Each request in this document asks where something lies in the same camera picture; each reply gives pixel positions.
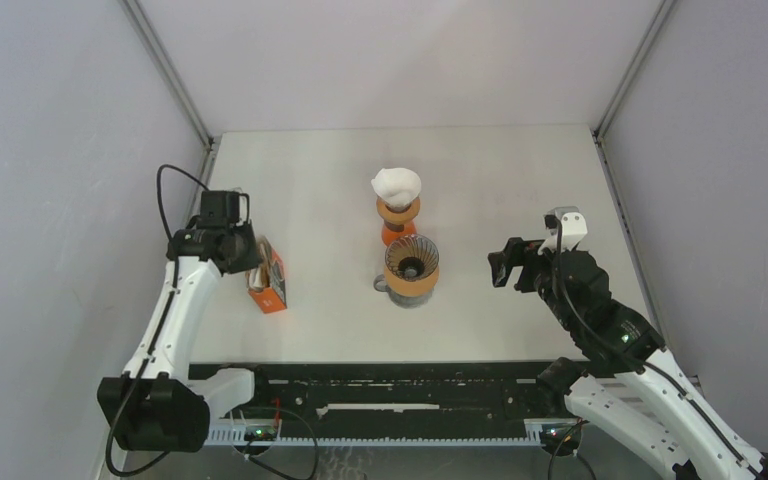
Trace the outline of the grey ribbed glass dripper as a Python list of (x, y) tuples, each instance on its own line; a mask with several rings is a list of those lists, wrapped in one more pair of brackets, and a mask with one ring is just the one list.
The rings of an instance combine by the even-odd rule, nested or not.
[(386, 270), (397, 278), (415, 281), (430, 276), (439, 266), (439, 251), (428, 237), (410, 234), (397, 238), (387, 247)]

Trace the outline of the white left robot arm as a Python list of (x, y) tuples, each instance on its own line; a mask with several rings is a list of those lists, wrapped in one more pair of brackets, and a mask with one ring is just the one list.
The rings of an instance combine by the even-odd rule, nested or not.
[(196, 452), (214, 420), (236, 407), (258, 417), (273, 401), (271, 388), (245, 368), (224, 368), (205, 380), (189, 376), (196, 335), (220, 280), (261, 262), (251, 223), (181, 229), (166, 256), (160, 296), (135, 353), (97, 390), (112, 440), (125, 451)]

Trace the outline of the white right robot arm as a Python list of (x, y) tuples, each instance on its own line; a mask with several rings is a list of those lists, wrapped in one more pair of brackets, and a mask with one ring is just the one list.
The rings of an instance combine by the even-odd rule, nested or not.
[(569, 412), (597, 426), (665, 479), (768, 479), (768, 452), (743, 440), (714, 411), (654, 327), (613, 298), (608, 273), (589, 252), (514, 237), (488, 261), (496, 288), (520, 268), (515, 289), (537, 294), (592, 366), (649, 410), (641, 414), (586, 368), (560, 357), (536, 381), (544, 412)]

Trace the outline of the orange glass carafe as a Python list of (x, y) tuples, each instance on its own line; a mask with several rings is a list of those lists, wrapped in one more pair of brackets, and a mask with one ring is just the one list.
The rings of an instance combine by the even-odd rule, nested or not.
[(385, 246), (389, 246), (397, 239), (416, 234), (417, 229), (413, 221), (406, 224), (392, 224), (384, 222), (381, 229), (381, 240)]

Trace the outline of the white paper coffee filter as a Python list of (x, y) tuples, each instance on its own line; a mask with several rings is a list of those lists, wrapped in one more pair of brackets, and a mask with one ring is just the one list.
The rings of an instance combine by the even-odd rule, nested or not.
[(419, 175), (407, 168), (382, 168), (370, 181), (375, 194), (391, 209), (406, 209), (422, 189)]

